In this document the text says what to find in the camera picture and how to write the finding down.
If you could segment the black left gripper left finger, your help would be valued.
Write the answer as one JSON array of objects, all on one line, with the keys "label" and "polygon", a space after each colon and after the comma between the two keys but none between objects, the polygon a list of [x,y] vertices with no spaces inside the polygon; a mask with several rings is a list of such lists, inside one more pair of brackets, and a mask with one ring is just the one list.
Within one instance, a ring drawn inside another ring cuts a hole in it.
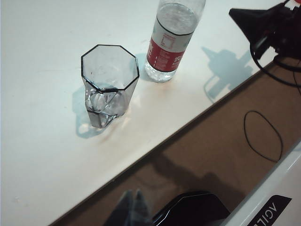
[{"label": "black left gripper left finger", "polygon": [[112,212],[111,226],[128,226],[133,204],[132,190],[125,191]]}]

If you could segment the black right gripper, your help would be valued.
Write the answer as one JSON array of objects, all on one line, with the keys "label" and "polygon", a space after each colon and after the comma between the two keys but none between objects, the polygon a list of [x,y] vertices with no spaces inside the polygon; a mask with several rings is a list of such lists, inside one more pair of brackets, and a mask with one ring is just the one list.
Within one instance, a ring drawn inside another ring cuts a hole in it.
[{"label": "black right gripper", "polygon": [[273,32],[272,47],[280,56],[301,54],[301,7],[290,9],[287,1],[269,9],[232,8],[229,16],[251,44]]}]

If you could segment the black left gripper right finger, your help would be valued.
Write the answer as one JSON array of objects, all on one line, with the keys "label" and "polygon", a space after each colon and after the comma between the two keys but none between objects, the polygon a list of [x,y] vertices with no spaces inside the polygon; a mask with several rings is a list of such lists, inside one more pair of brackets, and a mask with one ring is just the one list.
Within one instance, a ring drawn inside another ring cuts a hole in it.
[{"label": "black left gripper right finger", "polygon": [[141,190],[136,191],[133,202],[133,225],[152,226],[152,218]]}]

